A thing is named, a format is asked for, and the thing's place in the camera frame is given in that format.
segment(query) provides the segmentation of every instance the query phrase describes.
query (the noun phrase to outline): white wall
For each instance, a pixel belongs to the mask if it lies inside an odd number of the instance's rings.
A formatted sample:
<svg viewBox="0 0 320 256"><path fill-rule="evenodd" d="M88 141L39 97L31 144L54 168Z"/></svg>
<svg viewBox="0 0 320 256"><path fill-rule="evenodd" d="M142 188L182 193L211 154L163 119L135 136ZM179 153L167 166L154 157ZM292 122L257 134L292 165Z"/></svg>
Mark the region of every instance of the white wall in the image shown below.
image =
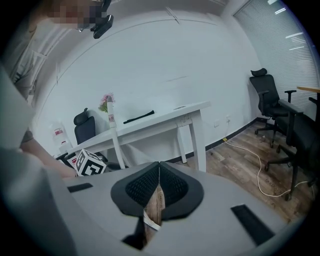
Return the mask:
<svg viewBox="0 0 320 256"><path fill-rule="evenodd" d="M62 121L74 146L73 118L84 108L95 116L98 132L107 127L98 105L109 92L114 93L118 122L164 106L211 101L212 107L201 111L206 145L257 116L257 95L248 78L250 69L261 66L233 17L175 13L180 24L165 11L149 12L119 21L100 40L72 32L61 41L39 78L33 121L34 137L50 154L57 153L48 128L53 120ZM226 115L231 117L228 129ZM220 120L216 128L215 120ZM183 142L192 152L187 129ZM124 152L136 164L179 156L173 131L132 143Z"/></svg>

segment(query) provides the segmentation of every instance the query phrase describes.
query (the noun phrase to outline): window blinds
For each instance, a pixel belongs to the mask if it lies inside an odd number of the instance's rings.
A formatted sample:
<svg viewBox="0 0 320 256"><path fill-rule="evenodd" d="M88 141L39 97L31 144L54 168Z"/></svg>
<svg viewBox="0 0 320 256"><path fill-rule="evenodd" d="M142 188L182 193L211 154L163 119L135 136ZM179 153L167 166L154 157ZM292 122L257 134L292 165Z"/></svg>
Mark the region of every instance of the window blinds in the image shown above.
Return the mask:
<svg viewBox="0 0 320 256"><path fill-rule="evenodd" d="M250 0L234 17L251 41L262 67L274 77L281 99L288 100L285 91L297 90L291 103L304 109L310 103L309 97L317 98L315 93L297 89L318 87L319 69L310 48L314 46L281 1L269 4L267 0Z"/></svg>

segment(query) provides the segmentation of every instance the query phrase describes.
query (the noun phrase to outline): person's arm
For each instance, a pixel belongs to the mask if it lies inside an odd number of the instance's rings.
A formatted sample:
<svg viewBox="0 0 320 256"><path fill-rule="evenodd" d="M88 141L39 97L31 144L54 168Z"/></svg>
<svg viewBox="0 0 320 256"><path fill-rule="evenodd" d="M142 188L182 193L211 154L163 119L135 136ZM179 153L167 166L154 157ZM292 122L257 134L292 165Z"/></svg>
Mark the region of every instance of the person's arm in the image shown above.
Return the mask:
<svg viewBox="0 0 320 256"><path fill-rule="evenodd" d="M54 159L34 138L21 144L22 151L39 158L45 166L56 169L62 178L75 177L76 171Z"/></svg>

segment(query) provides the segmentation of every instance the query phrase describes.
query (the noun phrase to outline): white desk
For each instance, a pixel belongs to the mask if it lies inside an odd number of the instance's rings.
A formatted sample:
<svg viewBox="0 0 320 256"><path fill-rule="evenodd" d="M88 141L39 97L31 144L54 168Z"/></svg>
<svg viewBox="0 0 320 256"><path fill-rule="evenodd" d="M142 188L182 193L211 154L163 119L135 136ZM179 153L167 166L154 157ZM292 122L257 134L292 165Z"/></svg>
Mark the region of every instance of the white desk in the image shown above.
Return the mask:
<svg viewBox="0 0 320 256"><path fill-rule="evenodd" d="M155 114L143 117L133 122L123 124L117 122L116 132L119 145L129 144L153 135L164 133L169 130L177 130L177 141L183 162L186 161L186 153L182 143L179 128L189 126L194 156L196 158L196 168L206 171L206 146L204 140L203 122L201 109L210 107L209 101L188 104L175 109L167 109ZM100 152L114 148L110 130L104 131L95 137L79 144L68 153L80 153L82 149L90 152Z"/></svg>

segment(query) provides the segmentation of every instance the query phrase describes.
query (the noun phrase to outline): black office chair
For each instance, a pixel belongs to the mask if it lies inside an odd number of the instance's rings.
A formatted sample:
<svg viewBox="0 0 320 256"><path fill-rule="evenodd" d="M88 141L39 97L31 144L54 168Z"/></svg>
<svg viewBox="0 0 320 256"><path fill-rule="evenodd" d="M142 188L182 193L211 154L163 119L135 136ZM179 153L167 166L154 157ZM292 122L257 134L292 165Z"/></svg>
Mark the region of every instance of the black office chair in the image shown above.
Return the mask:
<svg viewBox="0 0 320 256"><path fill-rule="evenodd" d="M270 74L267 74L267 70L262 68L258 71L252 71L253 75L250 77L250 82L254 86L256 92L259 95L259 110L262 115L265 117L271 117L274 120L274 125L265 125L264 128L259 128L255 130L255 134L257 135L259 131L273 131L273 137L271 141L271 148L274 147L276 132L283 133L282 130L278 128L276 118L277 117L287 117L288 111L282 107L278 100L279 94L275 85L274 77ZM288 94L288 102L291 102L291 94L295 93L296 90L286 90L285 93Z"/></svg>
<svg viewBox="0 0 320 256"><path fill-rule="evenodd" d="M289 117L279 116L276 122L279 127L286 131L286 143L297 149L296 153L279 145L277 153L284 151L288 157L268 161L264 167L265 171L269 170L272 164L291 163L293 167L291 190L285 195L285 200L292 198L293 191L297 183L298 167L309 171L312 179L308 186L312 186L318 180L318 171L320 170L320 136L316 127L316 122L303 114L303 111L291 103L281 99L279 104L289 111Z"/></svg>

